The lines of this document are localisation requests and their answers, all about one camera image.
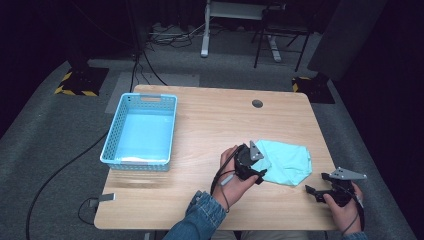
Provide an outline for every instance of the floor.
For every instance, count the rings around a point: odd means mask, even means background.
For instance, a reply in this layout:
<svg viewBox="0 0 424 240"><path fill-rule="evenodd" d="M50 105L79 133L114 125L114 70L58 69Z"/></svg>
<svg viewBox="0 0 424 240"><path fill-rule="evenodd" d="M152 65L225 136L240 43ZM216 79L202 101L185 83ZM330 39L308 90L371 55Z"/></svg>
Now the floor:
<svg viewBox="0 0 424 240"><path fill-rule="evenodd" d="M118 97L134 84L161 84L155 73L169 85L289 92L293 77L315 76L307 63L320 35L311 37L297 73L296 53L282 53L282 63L276 63L270 52L262 51L254 69L257 46L250 42L252 36L242 29L214 28L207 58L200 57L202 38L196 34L174 47L148 44L145 56L152 68L142 56L133 81L130 54L91 59L91 67L109 68L98 97L54 94L70 68L67 62L59 66L0 140L0 239L160 239L163 233L154 230L106 231L91 225L95 212L86 200L99 196L104 186L108 167L99 155ZM279 48L287 41L277 39ZM370 239L415 239L340 96L331 81L328 85L336 103L312 108L335 166L368 175L358 182L365 194L365 232ZM325 239L323 232L308 234ZM340 239L340 233L330 231L328 239Z"/></svg>

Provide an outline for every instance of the light blue basket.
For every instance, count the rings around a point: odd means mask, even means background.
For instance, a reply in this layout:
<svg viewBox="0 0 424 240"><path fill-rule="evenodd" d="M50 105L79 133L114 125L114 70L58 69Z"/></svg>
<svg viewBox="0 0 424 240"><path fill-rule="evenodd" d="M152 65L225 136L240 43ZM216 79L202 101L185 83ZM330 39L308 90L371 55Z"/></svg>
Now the light blue basket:
<svg viewBox="0 0 424 240"><path fill-rule="evenodd" d="M117 170L168 171L177 97L124 93L100 160Z"/></svg>

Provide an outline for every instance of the jean jacket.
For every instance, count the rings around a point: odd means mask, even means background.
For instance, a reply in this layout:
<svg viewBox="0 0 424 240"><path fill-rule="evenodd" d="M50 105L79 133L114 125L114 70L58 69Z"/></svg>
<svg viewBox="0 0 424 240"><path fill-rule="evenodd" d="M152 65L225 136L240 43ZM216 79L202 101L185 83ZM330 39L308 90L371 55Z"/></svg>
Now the jean jacket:
<svg viewBox="0 0 424 240"><path fill-rule="evenodd" d="M183 220L175 224L164 240L207 240L226 217L226 212L211 195L197 191L185 212ZM343 240L363 240L363 232L349 234Z"/></svg>

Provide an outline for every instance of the human hand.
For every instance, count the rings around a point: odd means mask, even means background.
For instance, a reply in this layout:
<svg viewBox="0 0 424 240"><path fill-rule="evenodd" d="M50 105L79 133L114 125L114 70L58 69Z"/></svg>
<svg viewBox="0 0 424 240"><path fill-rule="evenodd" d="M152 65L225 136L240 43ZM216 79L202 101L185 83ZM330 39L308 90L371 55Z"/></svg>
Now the human hand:
<svg viewBox="0 0 424 240"><path fill-rule="evenodd" d="M221 164L224 165L225 161L230 157L230 155L237 150L237 146L225 150L221 154ZM222 170L223 174L213 191L212 196L221 204L221 206L229 211L230 207L235 204L243 194L255 184L255 181L258 179L258 176L254 175L246 180L240 180L237 176L234 175L234 157L228 162L225 168ZM227 183L223 186L221 185L222 181L228 180L228 177L234 175Z"/></svg>
<svg viewBox="0 0 424 240"><path fill-rule="evenodd" d="M352 185L358 198L363 199L361 189L353 182ZM344 207L339 207L329 194L324 194L324 199L333 213L334 223L343 235L361 232L361 220L358 216L355 200L351 199Z"/></svg>

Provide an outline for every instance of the chair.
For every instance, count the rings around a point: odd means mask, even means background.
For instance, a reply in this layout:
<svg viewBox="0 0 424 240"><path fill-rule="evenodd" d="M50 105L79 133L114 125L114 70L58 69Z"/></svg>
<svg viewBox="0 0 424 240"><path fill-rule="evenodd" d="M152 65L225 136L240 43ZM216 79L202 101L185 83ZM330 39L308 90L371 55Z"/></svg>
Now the chair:
<svg viewBox="0 0 424 240"><path fill-rule="evenodd" d="M302 60L303 53L308 43L309 35L314 32L313 22L317 12L322 6L324 0L316 6L307 6L298 1L276 1L267 5L266 9L262 11L262 20L259 29L256 30L252 43L255 41L256 35L260 31L260 38L258 49L256 51L256 59L254 68L256 68L261 50L262 40L264 35L292 37L292 40L286 45L289 47L294 40L299 36L305 36L301 51L287 51L300 53L299 59L296 64L295 72L299 69L300 61Z"/></svg>

